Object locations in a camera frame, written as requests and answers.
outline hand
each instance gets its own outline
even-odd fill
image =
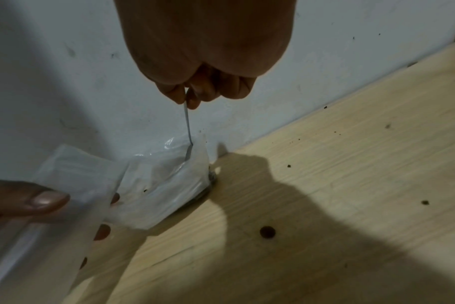
[[[115,194],[111,204],[119,201]],[[44,215],[61,209],[69,202],[70,196],[33,183],[0,180],[0,217]],[[102,224],[94,240],[105,239],[111,228]],[[81,268],[88,261],[84,258]]]
[[[246,97],[286,50],[296,6],[296,0],[115,3],[139,70],[190,109],[221,95]]]

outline wooden surface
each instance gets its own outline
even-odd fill
[[[455,303],[455,45],[214,167],[204,202],[96,244],[65,302]]]

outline light wood panel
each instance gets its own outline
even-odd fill
[[[96,244],[66,303],[455,303],[455,45],[214,167],[204,202]]]

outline round hole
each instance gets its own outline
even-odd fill
[[[259,230],[263,238],[273,238],[276,235],[276,230],[271,226],[264,226]]]

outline wall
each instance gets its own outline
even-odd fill
[[[211,159],[429,55],[455,0],[299,0],[291,44],[242,101],[191,112]],[[0,0],[0,178],[27,179],[62,142],[108,158],[186,132],[136,69],[111,0]]]

